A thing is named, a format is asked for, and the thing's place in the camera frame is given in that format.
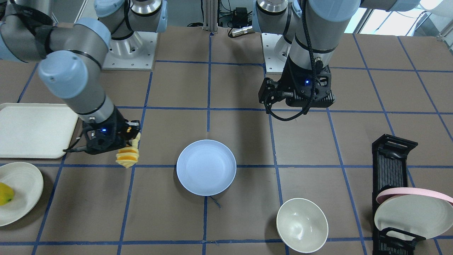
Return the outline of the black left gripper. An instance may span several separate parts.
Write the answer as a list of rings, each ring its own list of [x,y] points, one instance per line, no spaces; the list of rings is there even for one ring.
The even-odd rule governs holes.
[[[264,78],[258,92],[258,99],[264,105],[267,114],[271,113],[272,105],[285,100],[290,107],[307,106],[311,90],[314,87],[314,98],[311,107],[331,106],[331,72],[329,66],[320,68],[321,61],[315,64],[316,84],[312,81],[312,69],[301,68],[288,59],[278,81]]]

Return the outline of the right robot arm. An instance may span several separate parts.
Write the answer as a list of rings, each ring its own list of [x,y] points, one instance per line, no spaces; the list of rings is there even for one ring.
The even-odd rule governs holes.
[[[38,74],[52,94],[82,121],[86,145],[66,152],[96,155],[137,147],[140,122],[127,120],[99,83],[111,41],[134,32],[164,32],[165,0],[96,0],[97,18],[81,18],[70,28],[51,18],[51,0],[8,0],[1,24],[1,59],[39,62]]]

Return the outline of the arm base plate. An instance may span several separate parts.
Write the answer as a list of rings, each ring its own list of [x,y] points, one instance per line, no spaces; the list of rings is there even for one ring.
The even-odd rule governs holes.
[[[159,33],[134,32],[123,40],[111,40],[103,70],[152,71]]]
[[[290,44],[281,34],[262,33],[263,55],[268,74],[282,74]]]

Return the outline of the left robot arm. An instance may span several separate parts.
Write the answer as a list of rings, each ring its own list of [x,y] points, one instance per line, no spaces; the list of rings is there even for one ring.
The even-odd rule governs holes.
[[[328,108],[336,101],[331,91],[329,62],[349,22],[362,8],[408,11],[418,0],[255,0],[253,30],[281,34],[290,45],[281,78],[265,78],[258,99],[266,113],[274,103],[285,100],[301,108],[296,117],[310,108]]]

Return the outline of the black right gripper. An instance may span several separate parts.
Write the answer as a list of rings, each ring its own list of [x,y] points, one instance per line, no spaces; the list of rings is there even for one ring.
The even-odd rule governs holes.
[[[87,123],[114,124],[117,128],[115,138],[115,145],[117,149],[121,149],[126,147],[127,145],[130,145],[130,141],[136,139],[137,135],[141,131],[140,121],[127,120],[123,117],[116,106],[114,106],[111,115],[106,120],[100,121],[95,116],[90,116]]]

